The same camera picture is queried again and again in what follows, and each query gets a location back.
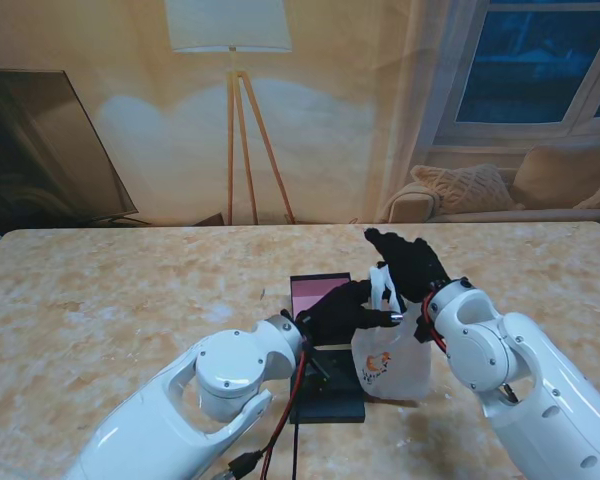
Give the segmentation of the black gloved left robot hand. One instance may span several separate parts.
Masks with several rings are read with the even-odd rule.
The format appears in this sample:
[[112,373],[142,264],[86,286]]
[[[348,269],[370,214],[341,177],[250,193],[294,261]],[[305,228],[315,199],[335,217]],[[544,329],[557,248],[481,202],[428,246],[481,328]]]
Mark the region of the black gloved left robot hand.
[[295,324],[314,346],[349,344],[357,330],[397,326],[390,311],[364,307],[370,294],[370,280],[350,281],[300,312]]

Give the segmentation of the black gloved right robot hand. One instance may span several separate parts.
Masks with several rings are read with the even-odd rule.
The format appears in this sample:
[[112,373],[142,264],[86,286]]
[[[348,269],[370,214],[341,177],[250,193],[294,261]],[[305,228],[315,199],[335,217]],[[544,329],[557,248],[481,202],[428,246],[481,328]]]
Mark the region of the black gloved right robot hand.
[[364,236],[382,256],[398,292],[409,302],[422,302],[432,290],[451,282],[438,256],[422,238],[407,241],[394,232],[368,228]]

